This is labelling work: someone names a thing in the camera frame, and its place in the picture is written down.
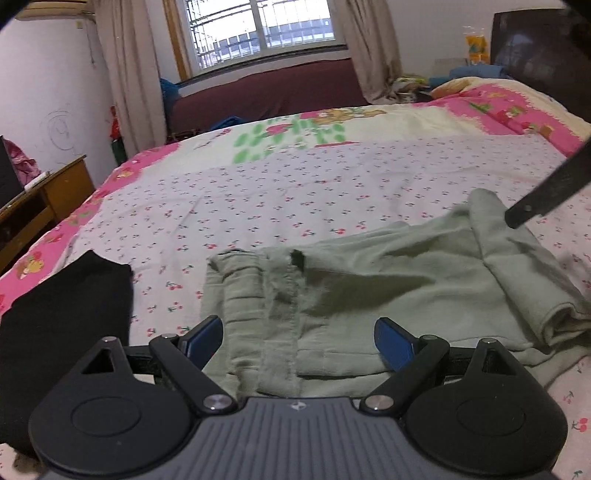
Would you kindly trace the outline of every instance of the black cloth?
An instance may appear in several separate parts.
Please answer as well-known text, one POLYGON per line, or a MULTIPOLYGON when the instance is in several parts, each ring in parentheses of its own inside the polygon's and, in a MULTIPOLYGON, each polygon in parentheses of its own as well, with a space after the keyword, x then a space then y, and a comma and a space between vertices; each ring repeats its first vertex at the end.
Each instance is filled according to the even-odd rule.
POLYGON ((35 455, 29 416, 100 338, 129 343, 132 270, 89 251, 14 301, 0 322, 0 443, 35 455))

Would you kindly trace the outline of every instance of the pink fabric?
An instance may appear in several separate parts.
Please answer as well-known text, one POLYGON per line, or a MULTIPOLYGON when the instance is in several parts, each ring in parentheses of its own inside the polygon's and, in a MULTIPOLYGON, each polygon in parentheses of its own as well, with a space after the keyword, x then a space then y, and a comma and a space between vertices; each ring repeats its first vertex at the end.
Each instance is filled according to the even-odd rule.
POLYGON ((138 153, 116 168, 81 207, 43 235, 26 255, 0 278, 0 314, 8 310, 14 300, 31 290, 52 272, 72 237, 93 218, 105 196, 133 183, 143 168, 162 160, 177 148, 178 144, 171 144, 138 153))
POLYGON ((515 135, 536 132, 566 156, 579 149, 582 142, 568 127, 543 112, 520 93, 497 85, 482 85, 449 95, 417 107, 440 106, 456 116, 472 118, 491 135, 515 135))
POLYGON ((41 170, 37 167, 37 162, 35 160, 27 157, 25 152, 18 148, 14 142, 11 142, 6 138, 3 140, 6 151, 12 161, 12 165, 14 165, 14 168, 17 171, 18 180, 23 186, 35 177, 41 175, 41 170))

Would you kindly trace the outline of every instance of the maroon sofa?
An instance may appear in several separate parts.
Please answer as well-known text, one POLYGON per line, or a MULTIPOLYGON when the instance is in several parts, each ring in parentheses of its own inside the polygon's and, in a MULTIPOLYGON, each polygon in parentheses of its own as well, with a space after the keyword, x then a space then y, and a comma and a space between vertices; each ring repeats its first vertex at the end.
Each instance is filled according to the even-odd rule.
POLYGON ((170 116, 170 131, 208 131, 238 116, 248 122, 326 108, 368 105, 361 94, 351 59, 322 60, 201 90, 179 99, 170 116))

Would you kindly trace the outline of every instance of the blue cloth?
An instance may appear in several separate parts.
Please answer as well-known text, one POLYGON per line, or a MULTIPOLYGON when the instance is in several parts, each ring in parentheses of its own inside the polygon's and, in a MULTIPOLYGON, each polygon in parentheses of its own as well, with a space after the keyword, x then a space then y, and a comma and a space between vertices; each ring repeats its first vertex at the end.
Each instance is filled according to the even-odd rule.
POLYGON ((173 110, 174 103, 181 98, 181 94, 178 92, 178 87, 173 82, 169 82, 165 79, 160 79, 160 89, 162 90, 164 112, 168 118, 173 110))
POLYGON ((478 65, 468 65, 465 67, 456 67, 449 71, 449 76, 452 79, 461 79, 464 77, 480 77, 483 79, 510 79, 506 73, 503 72, 503 67, 500 65, 487 65, 480 63, 478 65))
POLYGON ((246 120, 240 118, 239 116, 229 116, 225 120, 215 124, 213 127, 209 129, 210 132, 214 130, 220 130, 221 128, 228 128, 233 127, 234 125, 242 125, 248 123, 246 120))
POLYGON ((463 67, 456 67, 449 71, 447 77, 431 77, 429 78, 429 86, 431 88, 439 87, 446 82, 453 79, 461 79, 464 77, 480 77, 482 79, 509 79, 512 77, 508 76, 500 65, 487 65, 485 63, 479 63, 478 65, 467 65, 463 67))

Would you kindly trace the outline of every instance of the bed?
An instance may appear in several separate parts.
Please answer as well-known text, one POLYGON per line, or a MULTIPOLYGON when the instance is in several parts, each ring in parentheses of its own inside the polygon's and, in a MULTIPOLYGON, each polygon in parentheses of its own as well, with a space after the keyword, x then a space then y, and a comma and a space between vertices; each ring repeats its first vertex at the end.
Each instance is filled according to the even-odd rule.
MULTIPOLYGON (((326 109, 239 125, 136 155, 0 278, 0 313, 88 249, 134 270, 130 338, 199 322, 206 258, 424 222, 475 187, 511 205, 591 134, 591 124, 514 80, 469 77, 430 103, 326 109), (349 169, 380 158, 369 174, 349 169)), ((591 300, 591 189, 528 227, 591 300)), ((591 358, 550 386, 569 436, 561 479, 591 479, 591 358)), ((3 478, 34 476, 12 468, 3 478)))

